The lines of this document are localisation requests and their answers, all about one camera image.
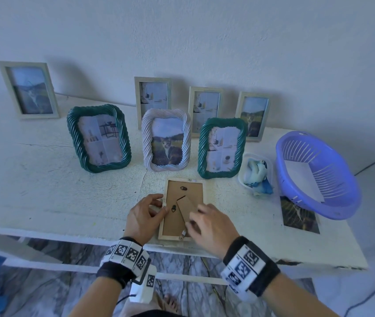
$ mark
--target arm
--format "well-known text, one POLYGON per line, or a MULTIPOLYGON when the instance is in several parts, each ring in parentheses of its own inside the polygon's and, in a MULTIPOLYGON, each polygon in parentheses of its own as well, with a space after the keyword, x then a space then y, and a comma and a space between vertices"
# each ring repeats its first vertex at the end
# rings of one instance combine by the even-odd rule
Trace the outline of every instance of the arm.
MULTIPOLYGON (((189 235, 198 245, 220 259, 224 259, 227 264, 233 257, 232 254, 227 259, 228 253, 232 253, 233 248, 236 248, 234 250, 234 253, 236 253, 242 246, 236 246, 234 243, 235 240, 239 240, 239 233, 228 216, 220 212, 215 206, 211 204, 207 206, 199 205, 198 210, 198 213, 190 213, 191 222, 186 223, 189 235)), ((296 286, 291 279, 281 274, 274 262, 266 255, 262 253, 260 257, 261 259, 265 257, 267 260, 266 266, 262 269, 266 276, 262 277, 262 273, 259 273, 255 281, 260 277, 264 279, 259 285, 261 288, 263 287, 262 297, 277 316, 338 316, 318 301, 315 296, 296 286)))
MULTIPOLYGON (((160 222, 168 213, 168 208, 161 208, 161 210, 156 213, 149 206, 154 205, 157 207, 162 207, 163 203, 157 200, 162 197, 162 194, 148 195, 130 210, 127 216, 124 237, 131 237, 141 246, 151 240, 160 222)), ((113 264, 114 263, 106 262, 100 268, 100 270, 105 265, 107 265, 107 269, 110 269, 110 266, 113 264)), ((116 269, 126 269, 118 264, 116 264, 115 267, 116 269)), ((69 316, 112 316, 122 289, 123 287, 121 284, 112 278, 96 278, 93 284, 89 287, 88 291, 73 308, 69 316)))

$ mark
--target white table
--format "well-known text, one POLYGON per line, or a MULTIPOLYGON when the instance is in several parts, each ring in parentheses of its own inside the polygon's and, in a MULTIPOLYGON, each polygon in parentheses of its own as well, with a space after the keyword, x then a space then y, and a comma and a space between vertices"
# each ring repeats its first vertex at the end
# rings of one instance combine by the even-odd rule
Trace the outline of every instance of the white table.
MULTIPOLYGON (((60 95, 57 99, 60 119, 20 120, 7 94, 0 95, 0 234, 110 245, 122 236, 129 209, 145 195, 163 192, 167 177, 200 179, 197 138, 192 139, 190 163, 184 170, 147 171, 136 108, 121 105, 132 161, 121 170, 99 174, 83 170, 68 133, 66 115, 73 106, 104 103, 60 95)), ((288 131, 266 128, 262 141, 247 142, 245 151, 264 155, 275 164, 275 144, 288 131)), ((272 181, 277 186, 275 176, 272 181)), ((208 187, 209 200, 229 215, 241 234, 275 261, 295 265, 280 266, 290 276, 312 276, 338 266, 367 268, 346 221, 318 216, 321 234, 285 227, 277 187, 268 199, 253 197, 237 177, 212 179, 208 187)), ((193 243, 157 237, 145 248, 210 256, 193 243)))

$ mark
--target photo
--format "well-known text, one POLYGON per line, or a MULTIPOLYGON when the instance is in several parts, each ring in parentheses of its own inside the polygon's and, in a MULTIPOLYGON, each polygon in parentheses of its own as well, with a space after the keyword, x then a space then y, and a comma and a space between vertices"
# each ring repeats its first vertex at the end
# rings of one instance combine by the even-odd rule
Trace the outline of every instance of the photo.
POLYGON ((166 82, 140 82, 140 111, 143 115, 149 109, 167 109, 166 82))
POLYGON ((183 159, 183 121, 155 118, 152 122, 152 163, 157 166, 179 164, 183 159))
POLYGON ((258 137, 267 102, 267 98, 244 98, 240 118, 248 124, 248 137, 258 137))
POLYGON ((79 118, 78 126, 91 164, 100 166, 121 162, 123 153, 115 117, 109 114, 84 116, 79 118))
POLYGON ((203 124, 211 118, 217 117, 219 92, 195 92, 193 102, 193 133, 200 133, 203 124))
POLYGON ((237 127, 213 127, 208 135, 206 170, 209 172, 231 171, 237 151, 237 127))
POLYGON ((37 67, 6 67, 23 114, 52 114, 44 72, 37 67))
POLYGON ((283 215, 283 224, 300 230, 314 232, 319 234, 316 215, 313 211, 303 209, 285 196, 280 197, 281 212, 283 215))

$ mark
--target white twisted picture frame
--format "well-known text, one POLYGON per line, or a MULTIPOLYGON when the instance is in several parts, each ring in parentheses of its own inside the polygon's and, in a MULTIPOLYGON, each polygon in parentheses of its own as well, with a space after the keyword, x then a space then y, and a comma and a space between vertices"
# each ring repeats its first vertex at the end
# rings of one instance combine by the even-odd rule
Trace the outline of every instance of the white twisted picture frame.
POLYGON ((149 109, 142 118, 142 143, 143 143, 143 163, 151 171, 178 171, 184 169, 190 160, 190 117, 182 110, 149 109), (153 163, 152 153, 152 124, 156 118, 169 119, 177 118, 183 122, 183 143, 181 145, 182 158, 178 164, 157 165, 153 163))

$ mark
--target black cable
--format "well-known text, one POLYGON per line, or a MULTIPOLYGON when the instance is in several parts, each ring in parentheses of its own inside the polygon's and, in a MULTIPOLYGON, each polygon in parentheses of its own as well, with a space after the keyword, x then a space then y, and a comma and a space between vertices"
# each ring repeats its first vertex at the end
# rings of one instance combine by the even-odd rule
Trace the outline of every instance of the black cable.
POLYGON ((119 301, 117 301, 117 303, 116 303, 116 306, 119 304, 119 303, 121 303, 124 299, 127 299, 127 298, 129 298, 129 297, 135 297, 136 295, 127 295, 126 297, 123 297, 123 298, 121 298, 119 301))
POLYGON ((360 306, 360 305, 365 304, 365 303, 366 303, 368 300, 370 300, 374 295, 375 295, 375 290, 374 290, 374 291, 373 291, 373 292, 372 292, 367 298, 365 298, 363 301, 361 301, 360 303, 358 303, 358 304, 356 304, 356 305, 353 305, 353 306, 350 306, 350 307, 346 310, 346 313, 345 313, 344 317, 346 317, 352 309, 354 309, 354 308, 356 308, 356 307, 358 307, 358 306, 360 306))

